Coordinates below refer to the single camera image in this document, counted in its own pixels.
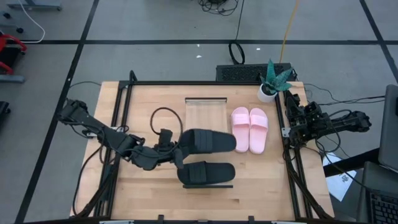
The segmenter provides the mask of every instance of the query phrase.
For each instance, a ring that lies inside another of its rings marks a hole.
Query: potted plant
[[[264,78],[260,75],[261,86],[257,93],[257,97],[261,102],[270,103],[274,101],[278,91],[286,91],[292,85],[286,83],[289,75],[292,73],[293,68],[290,68],[279,75],[275,74],[274,63],[269,59],[267,67],[267,76]]]

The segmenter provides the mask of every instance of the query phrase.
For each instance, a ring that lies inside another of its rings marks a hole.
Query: wooden table
[[[303,105],[307,104],[303,83],[292,82],[290,90],[298,93]],[[117,92],[117,82],[103,82],[95,111],[95,118],[110,125]],[[263,154],[229,152],[223,162],[235,166],[233,189],[183,189],[173,164],[162,164],[152,171],[121,161],[113,203],[112,219],[156,220],[294,220],[288,174],[282,158],[282,141],[275,103],[261,103],[257,99],[258,86],[228,85],[136,85],[132,89],[127,125],[129,133],[146,138],[146,145],[157,143],[158,136],[149,126],[152,112],[161,106],[174,109],[185,122],[186,97],[227,97],[226,112],[230,129],[230,114],[239,107],[261,108],[269,118],[269,132]],[[122,116],[123,102],[119,121]],[[154,128],[171,129],[174,139],[179,125],[169,111],[157,113]],[[85,159],[99,146],[96,139],[88,141]],[[308,144],[315,148],[313,142]],[[211,161],[215,154],[206,155]],[[302,162],[309,191],[325,211],[334,216],[319,155],[302,149]],[[80,211],[92,197],[98,183],[102,164],[92,159],[83,172],[76,209]],[[297,188],[301,216],[305,216],[302,194]]]

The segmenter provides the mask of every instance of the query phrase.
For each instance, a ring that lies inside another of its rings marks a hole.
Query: black slide sandal
[[[188,147],[189,154],[209,154],[233,151],[236,147],[236,139],[228,133],[189,129],[182,134],[179,144],[182,147]]]
[[[184,164],[183,169],[177,170],[178,179],[184,188],[204,188],[204,185],[228,182],[235,178],[235,168],[230,163],[194,162]]]

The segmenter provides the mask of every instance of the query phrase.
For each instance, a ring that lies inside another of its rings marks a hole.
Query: white flower pot
[[[263,85],[263,84],[261,84],[261,86],[260,86],[260,88],[259,88],[259,91],[257,92],[257,97],[258,97],[259,100],[260,100],[261,102],[263,102],[263,103],[270,103],[270,102],[273,102],[273,101],[275,100],[275,96],[276,96],[277,93],[275,93],[275,94],[273,94],[273,95],[271,95],[271,96],[269,96],[269,95],[263,93],[262,90],[261,90],[262,85]]]

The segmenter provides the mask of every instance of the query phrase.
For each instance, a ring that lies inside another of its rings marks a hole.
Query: pink slide sandal
[[[250,140],[249,148],[254,154],[264,152],[268,132],[268,118],[259,108],[250,111]]]
[[[236,138],[236,151],[246,152],[249,149],[249,110],[245,107],[236,108],[231,114],[232,134]]]

